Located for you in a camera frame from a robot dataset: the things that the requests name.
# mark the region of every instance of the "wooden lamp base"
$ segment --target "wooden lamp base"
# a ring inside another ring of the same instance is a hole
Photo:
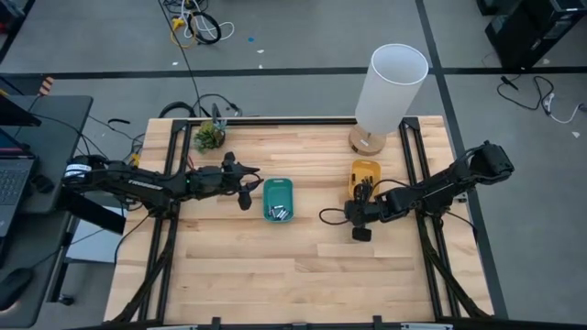
[[[355,125],[349,134],[350,147],[362,156],[377,155],[385,147],[386,140],[385,135],[367,133],[359,125]]]

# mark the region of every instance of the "wooden tabletop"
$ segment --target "wooden tabletop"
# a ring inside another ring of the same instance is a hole
[[[171,124],[170,119],[150,120],[142,168],[163,171]],[[430,171],[444,170],[453,156],[443,118],[423,116],[420,125]],[[370,224],[370,243],[352,240],[351,224],[332,226],[318,219],[321,209],[340,208],[349,198],[350,165],[360,158],[349,147],[349,129],[234,126],[222,149],[205,155],[191,149],[196,167],[219,165],[225,152],[234,151],[242,164],[261,168],[261,178],[291,179],[295,218],[279,225],[265,221],[261,186],[246,212],[240,211],[236,196],[183,203],[165,324],[210,324],[213,316],[222,317],[223,324],[368,323],[374,315],[384,322],[434,319],[414,213],[389,224]],[[415,152],[413,139],[411,144]],[[408,182],[398,133],[390,134],[385,150],[369,159],[381,163],[383,178]],[[419,175],[417,155],[415,167]],[[383,183],[382,191],[392,187]],[[452,212],[469,217],[466,204],[454,204]],[[131,213],[125,231],[145,215],[144,209]],[[455,277],[491,313],[471,228],[448,214],[444,223]],[[121,247],[105,319],[116,316],[143,281],[152,230],[153,222],[145,222]],[[437,278],[448,315],[447,294]],[[151,317],[158,293],[152,295]]]

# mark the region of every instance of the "green tray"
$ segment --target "green tray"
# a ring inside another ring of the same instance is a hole
[[[274,219],[269,210],[272,206],[283,205],[290,213],[283,219]],[[294,184],[289,179],[268,179],[263,185],[263,215],[265,220],[282,224],[294,218]]]

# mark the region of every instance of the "floor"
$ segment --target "floor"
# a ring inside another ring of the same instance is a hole
[[[356,4],[210,0],[207,12],[232,21],[236,33],[215,46],[186,51],[199,93],[223,94],[245,116],[352,115],[370,54],[385,43],[409,44],[445,70],[489,68],[482,73],[496,73],[499,67],[483,33],[491,19],[479,14],[473,0]],[[424,12],[431,30],[427,38]],[[586,39],[583,19],[537,65],[553,72],[545,77],[556,86],[553,109],[559,118],[568,118],[577,103],[587,102]],[[130,120],[119,128],[131,136],[142,133],[166,104],[195,101],[186,69],[156,0],[141,5],[131,0],[37,1],[0,63],[0,72],[21,79],[51,73],[57,78],[51,94],[91,95],[92,116]],[[455,147],[490,139],[504,147],[515,165],[510,180],[479,189],[508,316],[587,324],[587,206],[581,188],[587,184],[587,114],[561,125],[542,111],[501,98],[495,91],[500,74],[455,72],[467,74],[429,75],[409,114],[443,115]],[[516,81],[519,92],[504,92],[535,103],[531,77]],[[128,153],[129,142],[121,143],[120,136],[93,121],[84,134],[112,159]],[[78,302],[43,306],[35,328],[102,320],[112,266],[76,267],[65,291]]]

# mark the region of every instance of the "lamp shade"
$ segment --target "lamp shade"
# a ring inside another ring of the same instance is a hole
[[[427,75],[428,61],[418,50],[401,44],[379,47],[355,110],[359,126],[372,134],[393,132]]]

